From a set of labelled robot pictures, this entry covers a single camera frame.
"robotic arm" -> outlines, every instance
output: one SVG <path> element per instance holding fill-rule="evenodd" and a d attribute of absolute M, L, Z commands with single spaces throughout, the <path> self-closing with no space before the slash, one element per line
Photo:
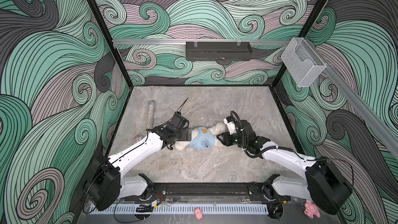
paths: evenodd
<path fill-rule="evenodd" d="M 329 214 L 336 214 L 351 195 L 351 186 L 328 158 L 316 159 L 298 154 L 293 149 L 278 146 L 268 138 L 256 136 L 251 125 L 240 120 L 235 112 L 231 112 L 224 122 L 229 132 L 217 138 L 225 146 L 239 145 L 249 157 L 277 162 L 301 176 L 300 179 L 294 179 L 273 174 L 264 182 L 263 191 L 268 199 L 285 195 L 303 198 L 314 202 Z M 172 150 L 176 141 L 190 141 L 191 129 L 188 126 L 189 121 L 180 112 L 175 112 L 169 122 L 154 127 L 147 137 L 131 147 L 108 158 L 100 156 L 94 159 L 87 171 L 84 191 L 91 195 L 97 209 L 106 209 L 118 198 L 132 195 L 142 199 L 150 197 L 153 183 L 144 174 L 123 177 L 152 153 L 164 147 Z"/>

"perforated white strip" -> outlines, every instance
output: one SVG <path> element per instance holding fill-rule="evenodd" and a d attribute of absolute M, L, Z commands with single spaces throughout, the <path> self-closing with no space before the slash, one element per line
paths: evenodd
<path fill-rule="evenodd" d="M 94 210 L 91 214 L 113 214 L 116 204 L 112 204 L 104 211 Z M 135 209 L 139 204 L 118 204 L 116 214 L 142 214 Z M 262 214 L 268 215 L 266 205 L 262 204 L 162 204 L 151 214 L 193 214 L 200 208 L 203 214 Z"/>

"pink toy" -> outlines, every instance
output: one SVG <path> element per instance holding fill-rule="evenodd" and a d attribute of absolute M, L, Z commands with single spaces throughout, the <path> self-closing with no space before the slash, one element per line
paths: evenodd
<path fill-rule="evenodd" d="M 195 209 L 195 217 L 196 217 L 198 220 L 201 220 L 201 219 L 203 218 L 203 214 L 202 214 L 202 212 L 200 211 L 200 208 L 196 208 L 196 209 Z"/>
<path fill-rule="evenodd" d="M 316 217 L 321 217 L 321 214 L 319 213 L 318 207 L 312 203 L 311 201 L 308 201 L 305 203 L 305 210 L 304 213 L 310 217 L 311 219 L 316 216 Z"/>

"wallpaper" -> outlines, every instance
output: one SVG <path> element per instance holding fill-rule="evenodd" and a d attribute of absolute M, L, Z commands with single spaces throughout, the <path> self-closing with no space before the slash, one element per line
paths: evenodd
<path fill-rule="evenodd" d="M 398 135 L 398 0 L 329 0 L 308 38 L 348 85 Z M 305 152 L 354 167 L 348 223 L 398 222 L 398 162 L 330 78 L 298 88 L 288 72 L 277 87 Z M 350 167 L 335 161 L 351 182 Z"/>
<path fill-rule="evenodd" d="M 129 88 L 85 0 L 0 0 L 0 33 L 1 222 L 70 223 Z"/>
<path fill-rule="evenodd" d="M 96 0 L 113 38 L 297 37 L 317 0 Z M 254 46 L 248 62 L 188 62 L 184 46 L 119 45 L 133 84 L 271 84 L 284 47 Z"/>

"silver glitter bottle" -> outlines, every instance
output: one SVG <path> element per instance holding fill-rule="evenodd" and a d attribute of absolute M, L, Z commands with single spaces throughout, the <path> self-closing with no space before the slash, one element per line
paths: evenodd
<path fill-rule="evenodd" d="M 148 102 L 147 129 L 153 128 L 153 113 L 155 110 L 155 102 Z"/>

